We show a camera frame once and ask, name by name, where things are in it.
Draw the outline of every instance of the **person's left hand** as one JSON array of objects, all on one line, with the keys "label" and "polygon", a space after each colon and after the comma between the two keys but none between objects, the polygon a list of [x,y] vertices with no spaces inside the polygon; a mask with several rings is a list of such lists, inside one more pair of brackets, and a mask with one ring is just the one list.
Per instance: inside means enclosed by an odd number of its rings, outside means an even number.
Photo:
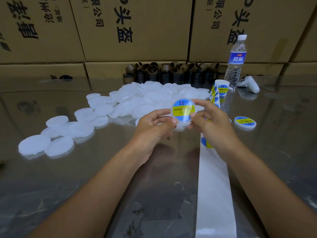
[{"label": "person's left hand", "polygon": [[171,116],[163,116],[170,113],[171,110],[165,108],[155,110],[140,118],[136,131],[129,142],[142,157],[140,166],[149,159],[153,148],[162,137],[172,136],[172,130],[176,127],[178,120]]}]

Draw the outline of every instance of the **person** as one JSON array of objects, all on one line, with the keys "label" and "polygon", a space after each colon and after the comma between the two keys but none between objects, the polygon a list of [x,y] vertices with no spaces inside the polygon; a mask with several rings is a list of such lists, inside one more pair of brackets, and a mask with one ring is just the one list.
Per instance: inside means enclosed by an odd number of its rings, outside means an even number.
[{"label": "person", "polygon": [[[209,101],[193,102],[205,110],[190,114],[188,128],[202,132],[231,167],[268,235],[317,237],[315,213],[238,139],[228,116]],[[169,109],[161,109],[142,117],[129,143],[29,237],[103,237],[137,169],[149,159],[161,137],[172,135],[177,119],[164,116],[169,113]]]}]

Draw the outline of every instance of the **hand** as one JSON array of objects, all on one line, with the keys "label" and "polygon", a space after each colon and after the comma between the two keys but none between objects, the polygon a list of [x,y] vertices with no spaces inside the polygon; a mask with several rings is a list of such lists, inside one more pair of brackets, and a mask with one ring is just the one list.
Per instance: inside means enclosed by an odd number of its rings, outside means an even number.
[{"label": "hand", "polygon": [[217,152],[227,153],[234,150],[236,145],[242,144],[233,131],[229,117],[225,112],[207,100],[193,99],[193,102],[205,107],[205,110],[190,113],[192,123],[188,126],[189,129],[195,128],[202,132],[205,139]]},{"label": "hand", "polygon": [[140,118],[136,131],[129,142],[142,158],[140,166],[149,159],[153,148],[162,137],[173,135],[172,130],[176,128],[178,120],[170,116],[163,116],[170,113],[171,110],[165,108],[155,110]]}]

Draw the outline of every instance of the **clear plastic bottle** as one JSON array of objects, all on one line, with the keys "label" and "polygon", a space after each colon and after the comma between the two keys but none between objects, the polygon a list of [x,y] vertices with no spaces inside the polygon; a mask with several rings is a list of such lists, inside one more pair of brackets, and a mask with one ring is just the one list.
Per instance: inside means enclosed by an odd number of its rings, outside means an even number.
[{"label": "clear plastic bottle", "polygon": [[228,69],[224,76],[224,79],[230,82],[229,89],[235,89],[237,87],[241,67],[243,65],[245,55],[247,54],[247,48],[245,46],[246,39],[247,35],[239,35],[238,41],[234,44],[230,51]]}]

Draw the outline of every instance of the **table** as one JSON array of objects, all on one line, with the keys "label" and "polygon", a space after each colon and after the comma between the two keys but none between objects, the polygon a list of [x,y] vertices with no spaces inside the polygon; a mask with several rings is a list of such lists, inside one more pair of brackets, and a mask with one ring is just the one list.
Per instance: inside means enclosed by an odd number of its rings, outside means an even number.
[{"label": "table", "polygon": [[[23,91],[12,80],[0,92],[0,236],[23,237],[71,197],[131,138],[134,120],[111,120],[92,138],[76,144],[60,159],[43,155],[27,160],[18,143],[40,134],[45,121],[88,107],[86,95],[100,87],[107,95],[121,79],[98,80],[79,88],[72,80],[27,80],[36,90]],[[317,212],[317,118],[315,87],[264,86],[257,95],[239,89],[222,107],[230,119],[247,116],[257,122],[252,131],[234,126],[239,138],[307,205]],[[185,130],[163,139],[150,160],[133,177],[113,215],[106,237],[194,237],[196,224],[200,134]],[[254,208],[229,169],[237,237],[266,237]]]}]

